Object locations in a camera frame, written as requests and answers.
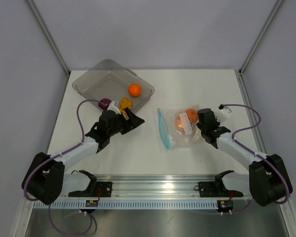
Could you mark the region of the fake fried chicken piece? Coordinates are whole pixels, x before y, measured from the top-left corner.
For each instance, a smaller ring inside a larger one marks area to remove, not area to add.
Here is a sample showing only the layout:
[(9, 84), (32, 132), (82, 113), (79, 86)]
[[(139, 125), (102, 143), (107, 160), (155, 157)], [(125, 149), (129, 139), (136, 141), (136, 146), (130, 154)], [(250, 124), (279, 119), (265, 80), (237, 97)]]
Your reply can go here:
[(132, 109), (133, 107), (133, 102), (131, 100), (129, 100), (127, 97), (123, 97), (121, 102), (120, 102), (120, 108), (121, 109), (125, 109), (125, 108), (128, 108), (128, 109)]

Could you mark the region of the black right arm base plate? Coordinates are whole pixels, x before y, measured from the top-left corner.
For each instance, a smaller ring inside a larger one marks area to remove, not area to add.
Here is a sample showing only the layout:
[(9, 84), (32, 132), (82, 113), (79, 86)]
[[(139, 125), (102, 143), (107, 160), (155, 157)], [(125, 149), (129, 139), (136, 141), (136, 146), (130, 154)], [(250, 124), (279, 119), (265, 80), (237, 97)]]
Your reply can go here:
[(227, 190), (224, 185), (216, 185), (214, 181), (198, 182), (198, 188), (201, 198), (242, 198), (244, 194), (239, 191)]

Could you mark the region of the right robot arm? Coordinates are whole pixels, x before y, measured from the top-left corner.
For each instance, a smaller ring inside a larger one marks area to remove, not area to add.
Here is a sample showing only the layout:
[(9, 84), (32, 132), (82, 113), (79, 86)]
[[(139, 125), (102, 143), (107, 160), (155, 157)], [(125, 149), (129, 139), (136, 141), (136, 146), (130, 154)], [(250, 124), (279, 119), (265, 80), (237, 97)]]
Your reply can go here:
[(260, 206), (273, 202), (285, 204), (293, 192), (283, 159), (259, 152), (240, 142), (236, 132), (222, 126), (231, 116), (230, 105), (220, 105), (217, 112), (209, 108), (197, 112), (197, 127), (204, 140), (214, 148), (234, 158), (248, 171), (247, 175), (233, 170), (215, 176), (214, 190), (220, 196), (227, 193), (250, 195)]

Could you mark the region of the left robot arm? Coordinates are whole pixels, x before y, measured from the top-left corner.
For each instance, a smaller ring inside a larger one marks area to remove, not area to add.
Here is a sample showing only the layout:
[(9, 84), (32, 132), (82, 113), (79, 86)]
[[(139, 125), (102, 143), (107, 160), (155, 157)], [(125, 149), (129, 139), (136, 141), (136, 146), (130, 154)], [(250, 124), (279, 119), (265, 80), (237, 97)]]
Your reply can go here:
[(129, 109), (125, 112), (123, 115), (106, 110), (79, 143), (53, 156), (43, 152), (36, 154), (21, 184), (25, 198), (50, 205), (62, 193), (74, 198), (99, 197), (102, 193), (95, 175), (85, 170), (72, 174), (66, 172), (83, 159), (102, 151), (112, 136), (124, 135), (145, 123)]

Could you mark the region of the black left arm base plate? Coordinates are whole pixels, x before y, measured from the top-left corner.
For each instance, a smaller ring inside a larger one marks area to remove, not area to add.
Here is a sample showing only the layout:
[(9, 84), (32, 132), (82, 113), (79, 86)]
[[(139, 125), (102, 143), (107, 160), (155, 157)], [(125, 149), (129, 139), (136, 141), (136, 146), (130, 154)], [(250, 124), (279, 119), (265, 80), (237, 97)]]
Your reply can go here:
[(110, 198), (112, 193), (112, 182), (100, 182), (89, 184), (84, 191), (69, 192), (68, 196), (72, 198)]

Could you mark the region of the purple fake onion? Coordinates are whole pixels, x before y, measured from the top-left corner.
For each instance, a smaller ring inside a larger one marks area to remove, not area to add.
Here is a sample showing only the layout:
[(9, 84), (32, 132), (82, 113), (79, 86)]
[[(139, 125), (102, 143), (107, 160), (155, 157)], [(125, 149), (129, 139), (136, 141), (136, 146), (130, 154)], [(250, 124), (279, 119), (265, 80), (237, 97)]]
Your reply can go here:
[(112, 102), (112, 100), (108, 99), (108, 98), (103, 98), (98, 102), (98, 106), (102, 109), (102, 110), (107, 110), (110, 103)]

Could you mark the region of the fake peach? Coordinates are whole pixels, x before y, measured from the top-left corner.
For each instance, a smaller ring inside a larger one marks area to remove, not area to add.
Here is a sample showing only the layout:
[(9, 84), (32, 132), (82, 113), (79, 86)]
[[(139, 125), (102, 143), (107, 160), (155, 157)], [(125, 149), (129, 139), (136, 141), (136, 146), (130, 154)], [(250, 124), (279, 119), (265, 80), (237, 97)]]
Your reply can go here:
[(185, 125), (183, 124), (181, 117), (178, 115), (176, 118), (176, 128), (177, 131), (184, 132)]

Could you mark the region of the clear zip top bag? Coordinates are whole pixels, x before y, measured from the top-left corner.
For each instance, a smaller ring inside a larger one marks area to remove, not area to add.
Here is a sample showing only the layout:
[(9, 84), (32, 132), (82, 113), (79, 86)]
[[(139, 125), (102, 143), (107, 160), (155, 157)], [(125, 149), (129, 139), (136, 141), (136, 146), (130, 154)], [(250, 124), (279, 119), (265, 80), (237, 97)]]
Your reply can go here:
[(158, 130), (166, 149), (190, 147), (201, 140), (200, 130), (197, 128), (200, 105), (188, 108), (166, 109), (158, 108)]

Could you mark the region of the orange fake orange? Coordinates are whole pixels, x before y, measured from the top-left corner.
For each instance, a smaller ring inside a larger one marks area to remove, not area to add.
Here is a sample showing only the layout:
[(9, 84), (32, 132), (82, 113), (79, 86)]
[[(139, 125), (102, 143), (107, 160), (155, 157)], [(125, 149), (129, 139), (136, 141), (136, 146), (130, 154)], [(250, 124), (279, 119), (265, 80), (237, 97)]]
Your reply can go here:
[(142, 88), (139, 84), (131, 84), (129, 87), (128, 87), (128, 93), (132, 96), (132, 97), (138, 97), (141, 95), (142, 93)]

